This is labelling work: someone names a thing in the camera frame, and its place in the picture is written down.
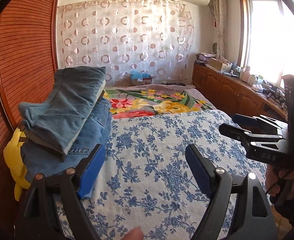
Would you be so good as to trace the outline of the person's right hand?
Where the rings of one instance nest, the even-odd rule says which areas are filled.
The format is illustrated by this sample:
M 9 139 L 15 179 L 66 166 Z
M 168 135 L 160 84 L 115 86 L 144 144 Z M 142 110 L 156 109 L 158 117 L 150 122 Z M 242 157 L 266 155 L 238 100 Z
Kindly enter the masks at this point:
M 283 179 L 286 184 L 289 183 L 289 192 L 286 194 L 286 199 L 294 199 L 294 171 L 277 170 L 276 167 L 268 164 L 265 185 L 267 193 L 270 196 L 275 197 L 281 191 L 279 185 L 281 179 Z

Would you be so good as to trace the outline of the person's left hand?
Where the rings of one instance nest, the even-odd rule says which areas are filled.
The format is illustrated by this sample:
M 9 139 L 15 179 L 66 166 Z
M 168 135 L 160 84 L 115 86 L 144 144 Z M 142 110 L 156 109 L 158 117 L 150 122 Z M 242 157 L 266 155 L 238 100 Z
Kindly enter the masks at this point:
M 122 240 L 143 240 L 143 239 L 144 239 L 144 234 L 140 227 L 132 229 L 122 238 Z

